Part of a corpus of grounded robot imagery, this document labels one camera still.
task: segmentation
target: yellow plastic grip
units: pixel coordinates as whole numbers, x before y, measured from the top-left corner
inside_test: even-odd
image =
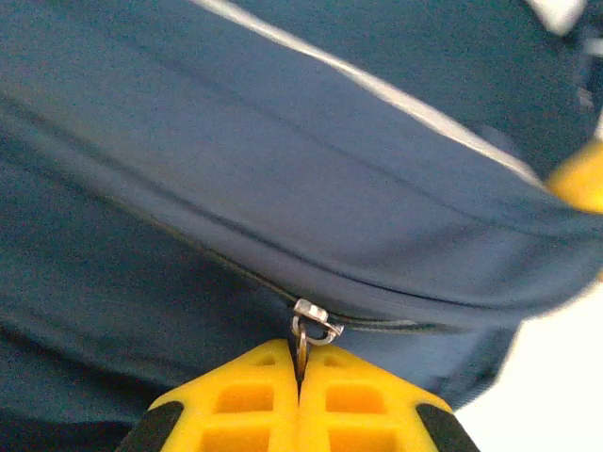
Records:
[[[160,397],[120,452],[473,452],[440,398],[333,346],[298,385],[286,340]]]
[[[563,162],[548,188],[578,210],[603,214],[603,142],[596,139]]]

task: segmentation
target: metal zipper slider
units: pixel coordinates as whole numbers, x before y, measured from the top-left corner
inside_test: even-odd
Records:
[[[293,307],[293,320],[291,330],[295,335],[296,341],[296,361],[298,381],[303,380],[305,366],[308,362],[308,351],[310,345],[326,346],[339,337],[343,332],[342,325],[332,325],[329,323],[329,313],[320,306],[311,303],[307,299],[298,299]],[[312,337],[307,334],[304,320],[310,320],[319,325],[323,334],[320,337]]]

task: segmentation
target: white piping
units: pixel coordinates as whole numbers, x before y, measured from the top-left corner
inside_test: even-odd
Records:
[[[542,182],[531,168],[518,158],[513,157],[478,137],[460,123],[445,115],[430,105],[424,104],[415,97],[388,84],[370,73],[366,73],[346,61],[330,55],[317,47],[287,33],[286,31],[270,25],[223,0],[189,0],[192,3],[219,15],[220,17],[239,24],[268,40],[276,42],[291,50],[315,58],[338,72],[342,73],[360,87],[371,92],[384,102],[398,110],[411,115],[438,134],[450,138],[476,153],[498,162],[508,168],[520,178],[533,186],[544,188]]]

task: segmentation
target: zipper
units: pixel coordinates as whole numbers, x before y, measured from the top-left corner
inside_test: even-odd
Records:
[[[373,318],[362,318],[327,311],[325,308],[316,305],[312,301],[298,297],[292,294],[291,292],[285,290],[283,287],[280,287],[278,284],[258,275],[257,273],[250,271],[249,269],[237,264],[236,262],[231,261],[230,259],[224,257],[222,254],[219,254],[216,251],[213,251],[193,240],[186,238],[185,236],[179,234],[176,230],[173,230],[172,228],[169,228],[166,225],[160,224],[156,221],[154,221],[154,223],[161,226],[164,230],[169,229],[169,232],[171,234],[175,235],[177,238],[188,242],[190,246],[192,246],[199,252],[202,252],[216,263],[234,271],[240,276],[249,278],[255,281],[256,283],[259,283],[263,287],[269,289],[274,294],[278,295],[284,300],[286,305],[291,308],[293,319],[295,319],[296,317],[305,317],[306,320],[310,320],[313,323],[319,324],[323,329],[326,329],[326,331],[338,331],[339,327],[341,328],[341,331],[339,331],[328,342],[320,343],[320,339],[308,338],[308,342],[310,344],[316,346],[329,344],[339,335],[341,335],[343,330],[346,328],[353,331],[378,332],[388,334],[451,334],[460,333],[464,331],[464,329],[458,327],[451,327],[449,325],[444,324],[419,323],[408,319],[383,320]]]
[[[184,243],[187,243],[190,247],[197,250],[201,254],[207,256],[209,259],[214,261],[215,263],[232,270],[237,275],[240,275],[244,278],[248,278],[256,283],[259,283],[261,286],[267,288],[272,293],[276,294],[280,297],[286,305],[291,308],[293,312],[293,318],[296,315],[301,315],[307,317],[309,320],[313,320],[315,323],[320,324],[322,316],[324,315],[324,322],[328,318],[332,319],[334,322],[333,325],[329,324],[330,327],[334,327],[335,330],[338,330],[341,327],[341,331],[333,337],[329,342],[332,342],[336,337],[338,337],[344,328],[348,328],[353,331],[364,331],[364,332],[378,332],[378,333],[389,333],[389,334],[426,334],[426,333],[459,333],[463,332],[463,329],[451,327],[444,324],[431,324],[431,323],[417,323],[413,320],[403,319],[403,320],[382,320],[382,319],[372,319],[372,318],[362,318],[355,317],[351,315],[343,315],[340,313],[328,312],[326,309],[308,301],[307,299],[303,299],[298,297],[288,290],[285,290],[283,287],[278,284],[264,278],[257,273],[250,271],[237,264],[236,262],[228,259],[222,254],[200,244],[199,242],[187,237],[184,234],[181,234],[177,229],[172,228],[168,224],[165,224],[161,221],[158,221],[154,217],[148,215],[146,212],[141,211],[140,209],[134,208],[129,204],[121,202],[120,200],[114,197],[101,196],[101,198],[115,204],[125,212],[129,212],[132,215],[153,224],[156,228],[165,231],[167,234],[170,234],[177,240],[180,240]],[[318,317],[313,319],[312,314],[317,314]]]

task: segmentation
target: navy blue bag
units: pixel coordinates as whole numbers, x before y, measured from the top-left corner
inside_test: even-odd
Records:
[[[236,3],[0,7],[15,450],[110,450],[162,392],[288,335],[298,298],[459,407],[603,265],[603,218],[541,183],[596,126],[586,25],[554,37],[521,2]]]

